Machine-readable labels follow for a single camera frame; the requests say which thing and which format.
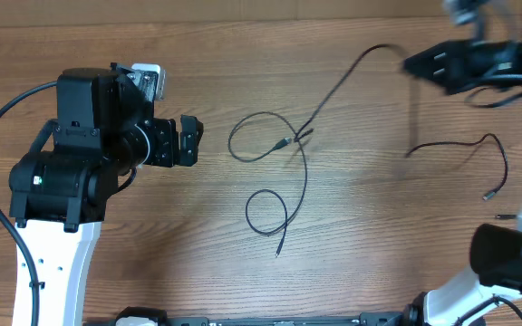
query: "wooden table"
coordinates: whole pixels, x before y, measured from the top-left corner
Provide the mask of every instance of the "wooden table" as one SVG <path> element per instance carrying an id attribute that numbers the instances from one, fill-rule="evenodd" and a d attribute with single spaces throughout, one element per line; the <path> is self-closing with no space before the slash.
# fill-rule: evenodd
<path id="1" fill-rule="evenodd" d="M 169 78 L 157 116 L 195 115 L 205 124 L 195 167 L 145 167 L 109 201 L 84 319 L 113 317 L 129 305 L 211 318 L 401 311 L 419 292 L 443 285 L 468 264 L 477 226 L 513 226 L 493 217 L 522 205 L 522 101 L 474 110 L 463 96 L 444 97 L 424 84 L 412 111 L 400 61 L 371 54 L 314 122 L 306 200 L 277 259 L 280 235 L 251 231 L 244 207 L 254 191 L 271 188 L 293 210 L 301 158 L 290 147 L 243 164 L 228 154 L 227 136 L 260 110 L 299 127 L 371 45 L 400 43 L 414 53 L 466 33 L 445 18 L 0 29 L 0 107 L 66 68 L 155 62 Z M 4 211 L 10 168 L 55 115 L 54 92 L 45 91 L 1 119 Z M 503 173 L 493 142 L 474 155 L 448 147 L 403 157 L 414 140 L 473 141 L 486 132 L 500 136 L 510 160 L 507 185 L 487 203 L 482 195 Z M 253 157 L 287 136 L 280 121 L 259 119 L 237 134 L 234 147 Z M 251 209 L 259 227 L 283 219 L 272 197 Z M 0 226 L 0 325 L 11 322 L 14 295 L 15 246 Z M 520 323 L 508 308 L 488 321 Z"/>

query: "wooden table surface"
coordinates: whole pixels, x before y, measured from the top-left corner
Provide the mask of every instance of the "wooden table surface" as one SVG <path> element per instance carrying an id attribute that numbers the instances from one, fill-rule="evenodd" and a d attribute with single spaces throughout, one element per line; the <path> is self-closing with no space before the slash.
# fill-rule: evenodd
<path id="1" fill-rule="evenodd" d="M 493 217 L 522 205 L 522 101 L 469 109 L 463 96 L 423 84 L 420 106 L 410 110 L 400 61 L 372 53 L 314 122 L 306 199 L 277 259 L 281 235 L 249 229 L 245 203 L 271 188 L 293 210 L 301 158 L 289 147 L 243 164 L 228 154 L 227 136 L 260 110 L 301 126 L 367 47 L 399 43 L 414 53 L 467 32 L 446 18 L 0 29 L 0 108 L 66 68 L 155 62 L 168 73 L 157 116 L 188 114 L 205 124 L 195 167 L 145 167 L 110 199 L 84 319 L 113 317 L 129 305 L 210 318 L 401 311 L 419 292 L 443 285 L 468 264 L 477 226 L 514 224 Z M 503 36 L 497 26 L 493 33 Z M 5 212 L 10 168 L 55 116 L 55 94 L 45 91 L 0 120 Z M 403 157 L 414 140 L 473 141 L 486 132 L 499 135 L 510 161 L 507 184 L 487 203 L 482 195 L 503 173 L 494 142 L 474 155 L 448 147 Z M 244 127 L 234 147 L 253 157 L 287 136 L 283 123 L 263 118 Z M 251 209 L 259 227 L 282 223 L 275 198 L 260 197 Z M 14 295 L 15 246 L 0 225 L 0 325 L 11 322 Z M 520 323 L 509 308 L 488 321 Z"/>

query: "tabletop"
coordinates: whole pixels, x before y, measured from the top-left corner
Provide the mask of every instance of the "tabletop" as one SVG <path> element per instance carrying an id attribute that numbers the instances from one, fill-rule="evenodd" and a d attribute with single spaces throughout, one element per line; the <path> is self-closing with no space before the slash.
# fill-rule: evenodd
<path id="1" fill-rule="evenodd" d="M 156 116 L 193 115 L 205 125 L 195 167 L 144 167 L 109 200 L 84 319 L 114 317 L 127 306 L 209 318 L 401 311 L 420 292 L 443 285 L 469 263 L 479 225 L 514 226 L 494 216 L 522 206 L 522 100 L 503 110 L 472 109 L 464 95 L 446 97 L 423 82 L 411 105 L 401 59 L 371 53 L 312 124 L 305 200 L 278 258 L 281 235 L 254 233 L 245 203 L 269 188 L 292 211 L 303 161 L 290 146 L 244 164 L 229 155 L 227 137 L 240 119 L 264 110 L 300 127 L 372 45 L 397 43 L 416 53 L 468 32 L 444 17 L 1 28 L 0 108 L 64 69 L 153 62 L 168 75 Z M 504 37 L 500 26 L 491 32 Z M 54 91 L 43 91 L 0 120 L 5 212 L 11 167 L 55 116 Z M 500 137 L 510 164 L 507 184 L 488 202 L 483 194 L 503 174 L 493 141 L 404 157 L 413 144 L 475 141 L 487 132 Z M 252 158 L 290 136 L 281 121 L 261 117 L 238 132 L 233 146 Z M 250 209 L 262 229 L 284 218 L 274 197 L 256 198 Z M 0 225 L 0 325 L 11 322 L 15 274 L 15 246 Z M 508 308 L 487 321 L 520 323 Z"/>

